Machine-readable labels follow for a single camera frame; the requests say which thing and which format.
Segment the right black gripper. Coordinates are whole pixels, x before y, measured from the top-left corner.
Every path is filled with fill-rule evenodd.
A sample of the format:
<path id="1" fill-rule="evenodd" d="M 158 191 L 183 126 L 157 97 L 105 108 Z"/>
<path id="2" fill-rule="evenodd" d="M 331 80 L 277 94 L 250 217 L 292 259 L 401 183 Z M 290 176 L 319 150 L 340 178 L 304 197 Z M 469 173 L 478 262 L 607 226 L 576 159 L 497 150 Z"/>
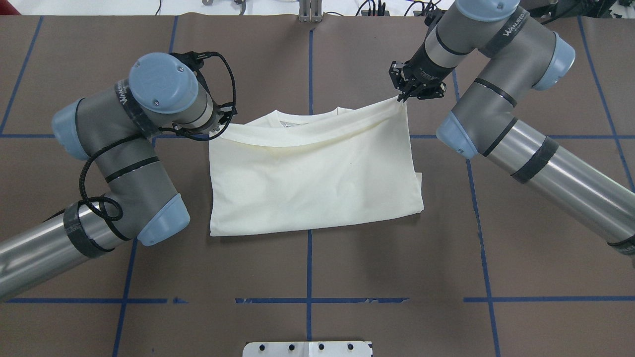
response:
<path id="1" fill-rule="evenodd" d="M 409 98 L 428 100 L 445 96 L 445 83 L 429 84 L 417 79 L 408 63 L 393 61 L 388 69 L 388 75 L 395 89 L 399 91 L 398 102 L 405 102 Z"/>

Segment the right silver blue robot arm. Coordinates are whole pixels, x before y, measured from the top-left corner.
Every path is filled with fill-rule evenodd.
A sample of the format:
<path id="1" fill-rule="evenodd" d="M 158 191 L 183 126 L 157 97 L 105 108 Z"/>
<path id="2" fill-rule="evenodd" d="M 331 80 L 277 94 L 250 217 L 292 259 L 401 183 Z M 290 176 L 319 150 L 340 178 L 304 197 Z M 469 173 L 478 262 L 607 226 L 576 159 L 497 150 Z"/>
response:
<path id="1" fill-rule="evenodd" d="M 437 138 L 467 159 L 488 158 L 633 258 L 634 193 L 514 115 L 529 91 L 554 86 L 575 59 L 573 47 L 519 1 L 456 0 L 430 24 L 411 59 L 391 64 L 398 99 L 442 97 L 444 80 L 475 50 L 489 62 L 449 111 Z"/>

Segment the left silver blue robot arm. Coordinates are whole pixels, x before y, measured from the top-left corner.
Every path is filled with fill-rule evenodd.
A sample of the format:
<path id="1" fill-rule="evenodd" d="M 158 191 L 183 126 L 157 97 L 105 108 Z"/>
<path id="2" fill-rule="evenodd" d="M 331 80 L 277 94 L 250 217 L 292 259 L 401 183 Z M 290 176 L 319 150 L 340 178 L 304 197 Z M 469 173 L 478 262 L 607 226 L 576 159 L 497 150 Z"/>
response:
<path id="1" fill-rule="evenodd" d="M 80 198 L 1 243 L 2 302 L 127 241 L 158 244 L 189 225 L 151 141 L 165 132 L 195 139 L 224 122 L 200 74 L 206 59 L 219 56 L 143 55 L 125 79 L 56 113 L 55 138 L 83 164 Z"/>

